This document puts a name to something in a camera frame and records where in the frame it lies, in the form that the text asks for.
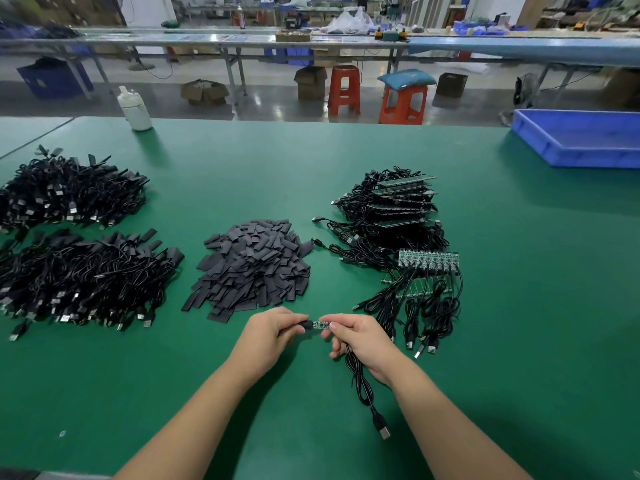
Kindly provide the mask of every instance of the orange stool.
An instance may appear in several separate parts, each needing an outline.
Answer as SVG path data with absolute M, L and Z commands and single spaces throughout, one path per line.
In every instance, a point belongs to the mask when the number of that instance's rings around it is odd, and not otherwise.
M 340 87 L 343 78 L 349 78 L 349 87 Z M 347 104 L 360 114 L 360 71 L 356 66 L 335 66 L 331 71 L 331 85 L 329 86 L 329 114 L 338 114 L 338 108 Z
M 388 125 L 421 125 L 424 118 L 424 106 L 427 104 L 427 85 L 413 85 L 400 89 L 397 92 L 397 101 L 395 106 L 387 107 L 389 99 L 389 91 L 391 88 L 385 88 L 385 98 L 382 101 L 380 109 L 380 117 L 378 124 Z M 422 104 L 420 111 L 411 108 L 411 98 L 414 94 L 422 94 Z

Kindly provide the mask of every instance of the concrete floor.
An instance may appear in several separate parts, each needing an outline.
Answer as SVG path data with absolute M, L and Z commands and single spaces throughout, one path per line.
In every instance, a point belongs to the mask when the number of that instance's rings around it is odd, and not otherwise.
M 343 51 L 342 55 L 353 55 Z M 216 120 L 259 120 L 259 121 L 339 121 L 345 123 L 377 123 L 382 102 L 383 85 L 377 76 L 386 72 L 385 62 L 359 63 L 362 81 L 360 85 L 361 115 L 349 113 L 346 107 L 340 109 L 336 117 L 329 117 L 326 99 L 322 101 L 299 101 L 293 78 L 299 66 L 275 64 L 259 61 L 245 61 L 244 72 L 247 82 L 247 96 L 241 95 L 237 86 L 239 104 L 222 105 L 215 108 L 191 106 L 180 98 L 180 84 L 195 79 L 209 79 L 228 84 L 227 69 L 220 60 L 193 60 L 183 58 L 180 63 L 169 65 L 164 59 L 151 59 L 157 67 L 151 73 L 131 72 L 129 63 L 117 59 L 103 59 L 108 77 L 116 88 L 125 84 L 135 89 L 143 97 L 153 118 L 194 118 Z M 109 93 L 110 87 L 100 82 L 102 79 L 91 60 L 84 67 L 94 83 L 95 97 L 87 100 L 78 96 L 71 100 L 38 100 L 23 83 L 16 71 L 17 67 L 33 62 L 30 57 L 2 57 L 0 59 L 0 115 L 2 116 L 120 116 L 120 108 L 115 97 Z M 482 74 L 466 72 L 447 67 L 446 64 L 424 64 L 402 62 L 400 69 L 415 67 L 432 74 L 436 79 L 443 72 L 458 72 L 469 75 L 464 95 L 460 99 L 435 96 L 429 92 L 424 124 L 431 125 L 473 125 L 499 126 L 498 113 L 513 108 L 513 86 L 517 76 L 527 72 L 539 73 L 541 66 L 535 64 L 490 64 Z M 482 64 L 471 64 L 478 70 Z M 576 72 L 573 80 L 578 80 L 588 72 Z M 237 67 L 234 67 L 236 84 L 239 84 Z M 551 71 L 543 85 L 554 88 L 562 83 L 564 72 Z M 556 108 L 558 109 L 603 109 L 597 102 L 599 90 L 605 78 L 590 75 L 569 85 Z M 550 107 L 555 90 L 543 91 L 539 107 Z

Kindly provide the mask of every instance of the assembly line table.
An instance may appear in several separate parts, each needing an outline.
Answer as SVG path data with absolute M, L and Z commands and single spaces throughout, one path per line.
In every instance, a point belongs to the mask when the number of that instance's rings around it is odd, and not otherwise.
M 84 117 L 33 144 L 83 162 L 113 155 L 147 175 L 147 204 L 116 228 L 155 227 L 186 259 L 151 328 L 43 322 L 0 341 L 0 465 L 115 473 L 226 359 L 251 315 L 222 325 L 206 320 L 208 304 L 180 311 L 201 275 L 203 240 L 249 219 L 288 218 L 302 240 L 337 242 L 311 218 L 340 219 L 332 199 L 366 171 L 398 165 L 437 176 L 438 218 L 464 278 L 460 321 L 420 366 L 534 478 L 640 469 L 640 173 L 551 168 L 504 128 L 154 124 L 136 134 L 123 118 Z M 31 158 L 25 147 L 0 160 L 0 178 Z M 290 306 L 312 319 L 382 288 L 379 273 L 328 251 L 305 259 L 310 286 Z M 14 325 L 0 320 L 0 337 Z M 207 478 L 428 477 L 391 392 L 373 384 L 392 434 L 383 442 L 329 349 L 309 334 L 285 352 L 240 404 Z
M 0 158 L 64 126 L 73 118 L 28 118 L 0 116 Z

